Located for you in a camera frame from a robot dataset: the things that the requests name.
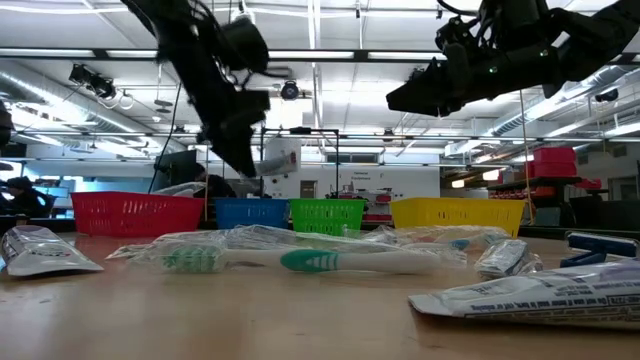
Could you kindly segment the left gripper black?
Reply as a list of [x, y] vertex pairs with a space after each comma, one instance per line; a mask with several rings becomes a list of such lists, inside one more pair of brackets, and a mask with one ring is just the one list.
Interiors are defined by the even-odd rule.
[[212, 151], [236, 172], [255, 177], [252, 126], [265, 120], [270, 108], [265, 90], [231, 91], [225, 98], [196, 97], [195, 109], [202, 123], [196, 140], [212, 145]]

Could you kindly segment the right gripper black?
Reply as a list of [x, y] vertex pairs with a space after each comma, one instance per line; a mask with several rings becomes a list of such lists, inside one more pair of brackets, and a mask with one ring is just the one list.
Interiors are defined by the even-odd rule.
[[[556, 75], [558, 49], [534, 44], [511, 50], [482, 50], [460, 44], [447, 45], [447, 69], [415, 69], [399, 88], [386, 95], [388, 108], [394, 111], [449, 116], [472, 102], [552, 81]], [[442, 92], [442, 102], [427, 98]]]

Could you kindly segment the teal toothbrush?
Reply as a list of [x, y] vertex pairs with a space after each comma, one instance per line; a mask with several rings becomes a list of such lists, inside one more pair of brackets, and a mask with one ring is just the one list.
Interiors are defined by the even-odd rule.
[[380, 243], [313, 239], [309, 246], [202, 234], [170, 234], [147, 245], [125, 245], [108, 255], [171, 273], [217, 273], [243, 265], [299, 273], [378, 272], [425, 274], [467, 265], [448, 247], [411, 249]]

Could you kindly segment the white travel toothpaste tube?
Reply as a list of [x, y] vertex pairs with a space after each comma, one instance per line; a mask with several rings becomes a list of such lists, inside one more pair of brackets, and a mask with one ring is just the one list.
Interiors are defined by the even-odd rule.
[[27, 277], [60, 271], [100, 272], [104, 268], [48, 228], [18, 225], [0, 239], [7, 273]]
[[427, 315], [640, 330], [640, 260], [505, 277], [408, 301]]

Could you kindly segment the dark blue disposable razor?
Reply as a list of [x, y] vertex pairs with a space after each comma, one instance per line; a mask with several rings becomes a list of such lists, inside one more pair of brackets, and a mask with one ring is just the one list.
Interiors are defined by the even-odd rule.
[[569, 248], [582, 250], [582, 253], [561, 260], [561, 268], [603, 263], [608, 255], [640, 256], [640, 241], [631, 238], [571, 231], [565, 234], [565, 240]]

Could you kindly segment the person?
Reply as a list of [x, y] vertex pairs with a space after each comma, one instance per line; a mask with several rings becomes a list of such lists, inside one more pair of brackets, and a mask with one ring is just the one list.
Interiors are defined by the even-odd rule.
[[196, 182], [207, 184], [208, 196], [213, 198], [236, 198], [237, 195], [232, 187], [219, 175], [209, 174], [199, 163], [195, 164]]
[[0, 181], [0, 215], [48, 218], [53, 205], [54, 200], [35, 189], [27, 177]]

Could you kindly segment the white sheet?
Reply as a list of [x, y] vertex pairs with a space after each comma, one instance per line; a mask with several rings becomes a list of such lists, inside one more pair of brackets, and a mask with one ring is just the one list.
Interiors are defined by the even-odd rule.
[[265, 158], [255, 167], [259, 176], [276, 176], [297, 172], [301, 167], [301, 141], [273, 138], [265, 145]]

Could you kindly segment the blue plastic basket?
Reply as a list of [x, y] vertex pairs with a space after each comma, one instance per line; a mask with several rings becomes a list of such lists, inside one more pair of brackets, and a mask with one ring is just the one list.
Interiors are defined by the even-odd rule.
[[287, 228], [290, 205], [287, 199], [219, 198], [215, 211], [219, 229], [250, 225]]

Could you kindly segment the dark computer monitor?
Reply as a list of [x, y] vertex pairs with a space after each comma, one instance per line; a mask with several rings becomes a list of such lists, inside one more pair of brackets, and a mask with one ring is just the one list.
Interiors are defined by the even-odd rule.
[[197, 151], [182, 151], [158, 156], [154, 163], [151, 192], [192, 182], [197, 175]]

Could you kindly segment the black overhead beam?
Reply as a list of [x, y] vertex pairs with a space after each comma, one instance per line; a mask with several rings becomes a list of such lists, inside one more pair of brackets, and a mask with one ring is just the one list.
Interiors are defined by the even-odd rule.
[[[65, 59], [104, 61], [143, 61], [154, 59], [154, 49], [74, 49], [0, 47], [0, 58], [6, 59]], [[336, 62], [336, 63], [427, 63], [433, 58], [442, 61], [445, 56], [427, 51], [393, 50], [271, 50], [269, 57], [275, 62]]]

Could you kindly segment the green plastic basket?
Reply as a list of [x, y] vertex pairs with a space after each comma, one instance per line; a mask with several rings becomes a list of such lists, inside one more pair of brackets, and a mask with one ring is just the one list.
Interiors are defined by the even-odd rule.
[[364, 213], [362, 199], [290, 199], [293, 229], [302, 233], [342, 236], [359, 230]]

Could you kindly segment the red plastic basket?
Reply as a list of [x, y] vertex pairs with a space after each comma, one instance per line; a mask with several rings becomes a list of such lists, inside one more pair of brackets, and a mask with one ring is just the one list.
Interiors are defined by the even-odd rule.
[[152, 237], [194, 231], [201, 198], [131, 192], [71, 194], [76, 230], [89, 236]]

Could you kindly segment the white machine with red parts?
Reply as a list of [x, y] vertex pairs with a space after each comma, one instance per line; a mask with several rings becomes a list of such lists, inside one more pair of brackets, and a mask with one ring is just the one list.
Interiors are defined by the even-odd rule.
[[390, 204], [394, 198], [391, 188], [356, 189], [353, 183], [344, 185], [341, 190], [334, 190], [325, 195], [332, 199], [361, 199], [365, 201], [363, 221], [368, 223], [391, 223], [392, 214]]

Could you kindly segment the yellow plastic basket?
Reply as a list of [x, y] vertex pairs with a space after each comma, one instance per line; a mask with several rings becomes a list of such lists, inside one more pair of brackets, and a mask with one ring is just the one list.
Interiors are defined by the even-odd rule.
[[416, 197], [393, 201], [390, 206], [396, 228], [488, 226], [502, 228], [512, 238], [516, 238], [525, 202], [480, 198]]

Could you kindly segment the black spotlight cluster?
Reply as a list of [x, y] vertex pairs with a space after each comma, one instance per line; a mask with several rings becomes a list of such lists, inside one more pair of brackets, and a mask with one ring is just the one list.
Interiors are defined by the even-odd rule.
[[104, 77], [93, 72], [83, 64], [74, 64], [68, 79], [81, 88], [92, 92], [96, 97], [110, 100], [113, 99], [117, 90], [113, 84], [113, 79]]

